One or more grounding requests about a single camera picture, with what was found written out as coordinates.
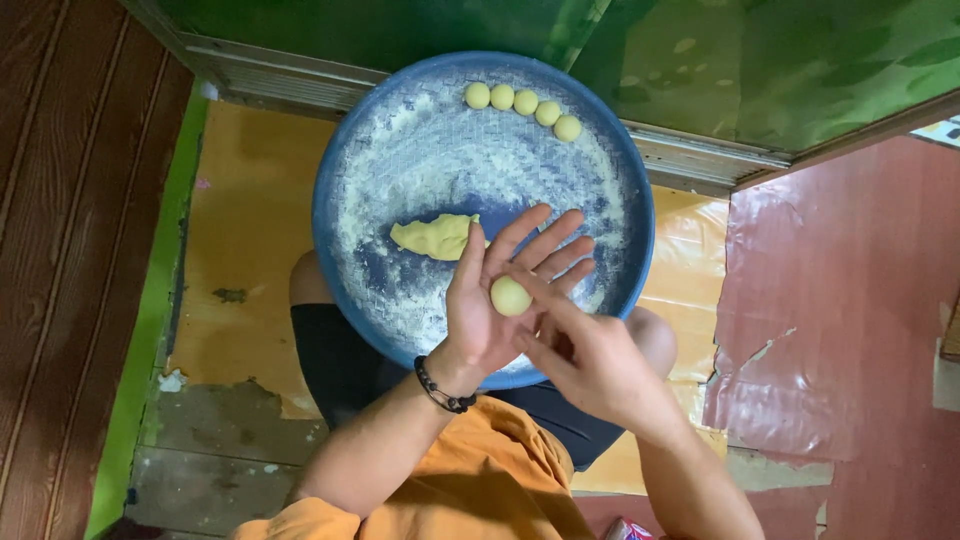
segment wooden wall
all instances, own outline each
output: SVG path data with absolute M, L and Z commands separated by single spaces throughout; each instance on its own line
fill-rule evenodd
M 83 536 L 191 82 L 115 0 L 0 7 L 0 538 Z

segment round tray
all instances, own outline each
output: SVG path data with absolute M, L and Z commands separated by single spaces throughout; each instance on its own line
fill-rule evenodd
M 564 143 L 533 115 L 470 109 L 463 91 L 474 81 L 533 89 L 576 116 L 583 131 Z M 317 172 L 314 245 L 353 327 L 381 354 L 412 369 L 414 357 L 446 335 L 444 295 L 455 263 L 399 251 L 391 226 L 479 213 L 493 239 L 538 202 L 553 208 L 548 222 L 581 209 L 586 219 L 577 234 L 596 240 L 596 269 L 571 293 L 573 301 L 586 311 L 625 317 L 650 268 L 654 209 L 623 124 L 589 89 L 543 62 L 451 53 L 397 71 L 337 128 Z M 482 387 L 545 379 L 521 356 Z

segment black bracelet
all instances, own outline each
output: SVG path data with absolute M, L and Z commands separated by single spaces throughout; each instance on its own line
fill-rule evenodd
M 423 368 L 423 361 L 425 359 L 426 356 L 423 355 L 414 358 L 414 371 L 417 372 L 417 380 L 420 381 L 420 386 L 422 386 L 423 390 L 426 391 L 426 395 L 430 396 L 430 399 L 433 400 L 433 403 L 439 405 L 443 410 L 448 410 L 457 414 L 467 412 L 467 407 L 477 403 L 476 394 L 466 398 L 454 398 L 438 389 L 437 384 L 430 380 L 430 376 L 426 373 L 426 369 Z

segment hand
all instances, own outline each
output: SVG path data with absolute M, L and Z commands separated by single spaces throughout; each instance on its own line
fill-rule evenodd
M 501 230 L 484 250 L 484 235 L 479 224 L 471 223 L 453 280 L 446 290 L 447 338 L 439 350 L 452 353 L 468 367 L 485 377 L 506 366 L 522 353 L 522 333 L 536 331 L 537 311 L 533 308 L 516 317 L 505 317 L 493 308 L 490 286 L 508 268 L 531 270 L 559 295 L 566 295 L 573 286 L 593 271 L 592 258 L 584 258 L 562 276 L 554 276 L 593 250 L 593 239 L 580 236 L 557 250 L 557 246 L 584 222 L 577 209 L 568 210 L 535 236 L 514 257 L 516 246 L 550 217 L 551 209 L 539 204 L 524 211 L 513 223 Z
M 526 354 L 577 408 L 657 443 L 686 427 L 676 398 L 637 349 L 623 321 L 583 313 L 537 276 L 510 272 L 545 315 Z

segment forearm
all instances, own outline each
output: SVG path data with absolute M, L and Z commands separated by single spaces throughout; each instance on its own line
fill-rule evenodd
M 468 396 L 482 380 L 460 369 L 443 344 L 424 366 L 450 395 Z M 410 476 L 455 416 L 435 404 L 415 374 L 333 431 L 307 462 L 290 502 L 317 497 L 361 518 Z
M 672 538 L 757 540 L 763 530 L 720 458 L 686 420 L 636 438 L 650 504 Z

